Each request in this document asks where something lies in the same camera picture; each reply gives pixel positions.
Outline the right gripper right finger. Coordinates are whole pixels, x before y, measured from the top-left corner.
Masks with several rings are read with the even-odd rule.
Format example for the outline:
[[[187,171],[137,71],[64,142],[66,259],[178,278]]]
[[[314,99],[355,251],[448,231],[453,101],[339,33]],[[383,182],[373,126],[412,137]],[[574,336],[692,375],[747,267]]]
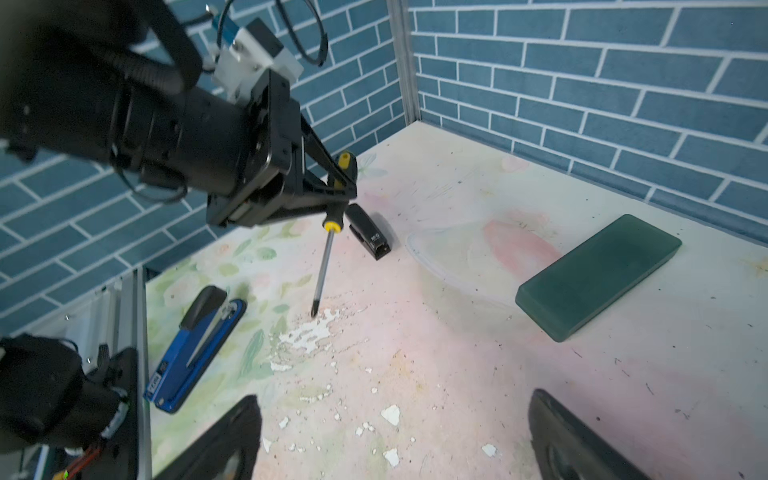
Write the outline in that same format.
[[[543,389],[528,408],[532,448],[544,479],[645,479],[647,476]]]

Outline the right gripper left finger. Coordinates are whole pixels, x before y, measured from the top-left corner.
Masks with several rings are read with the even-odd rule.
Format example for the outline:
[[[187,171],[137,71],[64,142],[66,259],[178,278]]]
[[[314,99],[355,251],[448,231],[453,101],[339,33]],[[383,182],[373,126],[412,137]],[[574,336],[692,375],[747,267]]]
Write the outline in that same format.
[[[155,479],[251,479],[261,431],[257,396],[245,396]]]

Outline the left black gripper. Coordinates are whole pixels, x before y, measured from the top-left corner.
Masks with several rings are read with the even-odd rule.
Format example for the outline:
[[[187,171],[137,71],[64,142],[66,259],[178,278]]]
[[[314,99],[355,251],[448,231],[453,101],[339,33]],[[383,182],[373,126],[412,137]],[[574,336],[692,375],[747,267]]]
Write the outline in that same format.
[[[207,223],[254,227],[324,212],[357,196],[357,160],[333,157],[274,71],[252,89],[245,157],[232,193],[209,195]]]

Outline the yellow black screwdriver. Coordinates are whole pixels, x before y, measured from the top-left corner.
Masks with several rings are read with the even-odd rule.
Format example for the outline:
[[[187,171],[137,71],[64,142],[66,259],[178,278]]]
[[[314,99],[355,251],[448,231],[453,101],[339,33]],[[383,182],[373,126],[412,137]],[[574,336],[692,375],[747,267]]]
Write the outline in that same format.
[[[342,170],[347,173],[351,173],[353,177],[357,175],[357,160],[354,154],[349,151],[344,151],[338,158],[338,165]],[[328,266],[332,253],[333,241],[336,234],[339,234],[344,227],[344,214],[349,206],[349,201],[343,203],[333,204],[329,207],[326,217],[323,221],[323,228],[327,233],[324,252],[319,268],[317,283],[313,296],[313,302],[310,310],[310,315],[315,318],[319,312],[320,302],[322,299],[323,289],[326,281]]]

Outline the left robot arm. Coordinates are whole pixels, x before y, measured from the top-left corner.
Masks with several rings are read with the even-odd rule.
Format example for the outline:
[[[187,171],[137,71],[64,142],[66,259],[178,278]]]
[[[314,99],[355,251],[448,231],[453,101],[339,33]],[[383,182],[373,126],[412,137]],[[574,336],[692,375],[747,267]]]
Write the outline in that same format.
[[[163,1],[5,1],[1,5],[1,136],[29,162],[49,150],[112,167],[120,177],[207,196],[207,221],[253,227],[326,213],[339,227],[357,195],[350,153],[333,157],[291,87],[302,47],[261,20],[225,11],[212,77]]]

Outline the small black stapler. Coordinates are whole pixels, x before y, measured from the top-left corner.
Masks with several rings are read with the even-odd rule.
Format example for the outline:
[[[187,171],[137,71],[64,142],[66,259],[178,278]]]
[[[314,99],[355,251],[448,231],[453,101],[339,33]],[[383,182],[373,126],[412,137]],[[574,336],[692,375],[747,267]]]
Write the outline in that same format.
[[[361,206],[351,203],[345,215],[355,238],[376,261],[391,252],[391,246],[384,232]]]

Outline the blue black stapler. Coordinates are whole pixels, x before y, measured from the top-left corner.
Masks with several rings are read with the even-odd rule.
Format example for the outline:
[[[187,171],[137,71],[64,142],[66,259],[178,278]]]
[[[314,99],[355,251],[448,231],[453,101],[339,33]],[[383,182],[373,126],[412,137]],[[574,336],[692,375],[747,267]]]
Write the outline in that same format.
[[[213,285],[201,290],[179,324],[179,331],[149,377],[143,397],[156,408],[176,413],[247,310],[247,302]]]

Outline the green rectangular block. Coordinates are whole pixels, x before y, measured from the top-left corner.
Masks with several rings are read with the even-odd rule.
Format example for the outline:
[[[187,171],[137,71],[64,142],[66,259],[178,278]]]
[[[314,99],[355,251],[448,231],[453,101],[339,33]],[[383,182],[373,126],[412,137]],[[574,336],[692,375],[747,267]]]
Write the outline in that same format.
[[[667,263],[682,241],[625,214],[523,283],[515,302],[562,343]]]

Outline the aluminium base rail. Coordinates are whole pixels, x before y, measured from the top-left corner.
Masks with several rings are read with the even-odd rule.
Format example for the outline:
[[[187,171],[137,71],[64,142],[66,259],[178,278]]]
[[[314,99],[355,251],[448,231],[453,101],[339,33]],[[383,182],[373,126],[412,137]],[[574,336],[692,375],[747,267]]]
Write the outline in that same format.
[[[136,424],[135,460],[137,472],[129,479],[152,477],[150,407],[141,390],[148,380],[146,274],[134,269],[116,280],[86,293],[30,324],[12,332],[74,341],[85,371],[95,367],[98,347],[106,344],[116,355],[126,348],[136,350],[135,379],[128,388],[134,392],[129,419]]]

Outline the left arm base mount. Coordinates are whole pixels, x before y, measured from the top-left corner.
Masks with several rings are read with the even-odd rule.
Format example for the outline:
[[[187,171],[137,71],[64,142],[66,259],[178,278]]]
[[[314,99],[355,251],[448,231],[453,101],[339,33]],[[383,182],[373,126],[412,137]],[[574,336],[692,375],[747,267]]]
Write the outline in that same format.
[[[49,448],[50,479],[139,476],[138,352],[98,348],[85,371],[73,342],[21,334],[1,341],[1,450]]]

